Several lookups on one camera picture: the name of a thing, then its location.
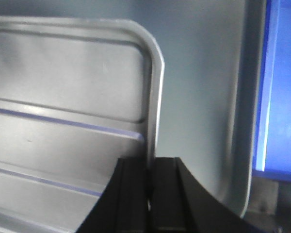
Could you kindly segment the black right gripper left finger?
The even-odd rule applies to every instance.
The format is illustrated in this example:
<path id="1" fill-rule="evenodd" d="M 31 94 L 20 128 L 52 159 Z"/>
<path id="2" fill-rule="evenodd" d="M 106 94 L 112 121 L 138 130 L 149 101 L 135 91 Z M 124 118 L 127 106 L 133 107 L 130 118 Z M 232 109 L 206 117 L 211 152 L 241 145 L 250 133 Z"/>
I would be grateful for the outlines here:
<path id="1" fill-rule="evenodd" d="M 145 233 L 146 175 L 144 158 L 118 159 L 103 194 L 76 232 Z"/>

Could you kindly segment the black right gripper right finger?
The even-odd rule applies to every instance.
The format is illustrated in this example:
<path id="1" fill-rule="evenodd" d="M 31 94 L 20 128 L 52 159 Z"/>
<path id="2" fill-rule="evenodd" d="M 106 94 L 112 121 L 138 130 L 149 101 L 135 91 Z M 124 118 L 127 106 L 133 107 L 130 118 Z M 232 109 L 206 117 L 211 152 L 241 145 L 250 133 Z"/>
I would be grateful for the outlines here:
<path id="1" fill-rule="evenodd" d="M 150 232 L 260 233 L 212 196 L 178 158 L 156 158 Z"/>

